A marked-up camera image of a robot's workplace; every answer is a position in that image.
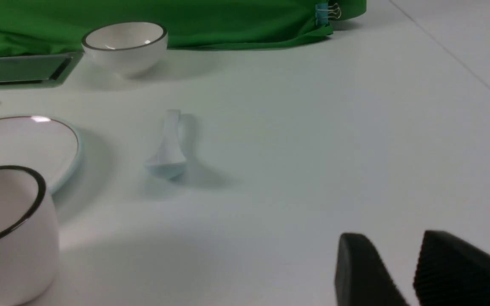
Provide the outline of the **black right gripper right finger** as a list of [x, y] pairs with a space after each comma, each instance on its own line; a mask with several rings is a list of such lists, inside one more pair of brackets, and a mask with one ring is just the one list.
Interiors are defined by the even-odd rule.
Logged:
[[424, 232], [413, 287], [422, 306], [490, 306], [490, 254], [447, 232]]

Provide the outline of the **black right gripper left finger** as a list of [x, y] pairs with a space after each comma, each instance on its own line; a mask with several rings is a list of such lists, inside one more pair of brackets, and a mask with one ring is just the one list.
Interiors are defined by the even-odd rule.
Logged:
[[364, 234], [339, 237], [334, 278], [339, 306], [407, 306], [379, 252]]

